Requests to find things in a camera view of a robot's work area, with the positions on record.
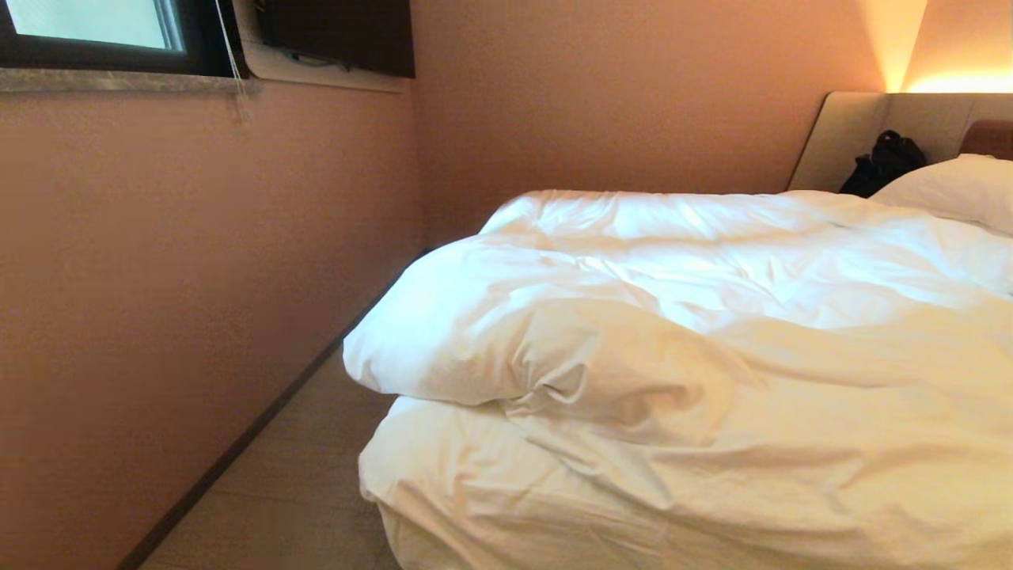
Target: wall-mounted tv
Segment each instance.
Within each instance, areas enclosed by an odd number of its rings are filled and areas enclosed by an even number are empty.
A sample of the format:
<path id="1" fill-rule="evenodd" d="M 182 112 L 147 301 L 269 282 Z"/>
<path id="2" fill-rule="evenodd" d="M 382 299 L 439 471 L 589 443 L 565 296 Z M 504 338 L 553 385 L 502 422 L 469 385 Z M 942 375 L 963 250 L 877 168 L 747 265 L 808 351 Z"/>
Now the wall-mounted tv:
<path id="1" fill-rule="evenodd" d="M 256 0 L 264 42 L 297 57 L 415 76 L 409 0 Z"/>

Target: black bag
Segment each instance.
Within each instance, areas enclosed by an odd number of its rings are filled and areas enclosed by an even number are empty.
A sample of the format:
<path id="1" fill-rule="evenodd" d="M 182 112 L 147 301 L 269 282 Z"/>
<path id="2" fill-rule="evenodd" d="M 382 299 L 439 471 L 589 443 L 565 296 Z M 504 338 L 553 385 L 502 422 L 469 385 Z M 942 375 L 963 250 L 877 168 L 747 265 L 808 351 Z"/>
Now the black bag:
<path id="1" fill-rule="evenodd" d="M 876 139 L 870 154 L 855 158 L 855 171 L 841 186 L 840 193 L 868 197 L 884 185 L 927 164 L 925 154 L 915 141 L 895 131 L 884 131 Z"/>

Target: marble window sill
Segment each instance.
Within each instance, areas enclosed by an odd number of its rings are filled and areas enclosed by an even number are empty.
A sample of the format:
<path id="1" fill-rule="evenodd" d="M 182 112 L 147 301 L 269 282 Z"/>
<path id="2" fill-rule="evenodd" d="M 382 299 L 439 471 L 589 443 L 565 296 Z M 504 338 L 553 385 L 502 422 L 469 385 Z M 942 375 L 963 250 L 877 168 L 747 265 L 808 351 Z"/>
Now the marble window sill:
<path id="1" fill-rule="evenodd" d="M 243 80 L 247 92 L 260 90 L 259 81 Z M 31 91 L 203 91 L 234 93 L 231 77 L 91 71 L 78 69 L 0 69 L 0 92 Z"/>

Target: upholstered headboard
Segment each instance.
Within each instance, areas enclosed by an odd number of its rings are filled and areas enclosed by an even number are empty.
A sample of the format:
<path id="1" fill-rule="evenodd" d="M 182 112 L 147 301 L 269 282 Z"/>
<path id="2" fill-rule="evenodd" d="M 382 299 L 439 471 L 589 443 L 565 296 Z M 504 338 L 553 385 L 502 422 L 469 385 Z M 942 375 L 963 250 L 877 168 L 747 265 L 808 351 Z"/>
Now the upholstered headboard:
<path id="1" fill-rule="evenodd" d="M 1013 120 L 976 120 L 963 136 L 960 152 L 1013 160 Z"/>
<path id="2" fill-rule="evenodd" d="M 1013 93 L 834 92 L 824 101 L 788 189 L 837 191 L 855 157 L 869 152 L 886 129 L 913 138 L 929 162 L 976 152 L 970 148 L 979 149 L 976 154 L 1008 153 L 1010 121 Z M 989 152 L 981 150 L 986 147 Z"/>

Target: gray floor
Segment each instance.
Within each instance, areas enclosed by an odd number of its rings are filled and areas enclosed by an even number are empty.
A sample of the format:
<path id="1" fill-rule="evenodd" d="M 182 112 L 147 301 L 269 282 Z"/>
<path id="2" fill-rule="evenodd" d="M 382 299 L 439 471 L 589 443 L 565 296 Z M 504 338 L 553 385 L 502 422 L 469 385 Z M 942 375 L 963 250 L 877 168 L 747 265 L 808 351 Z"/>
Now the gray floor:
<path id="1" fill-rule="evenodd" d="M 340 353 L 310 380 L 142 570 L 396 570 L 357 460 L 393 399 Z"/>

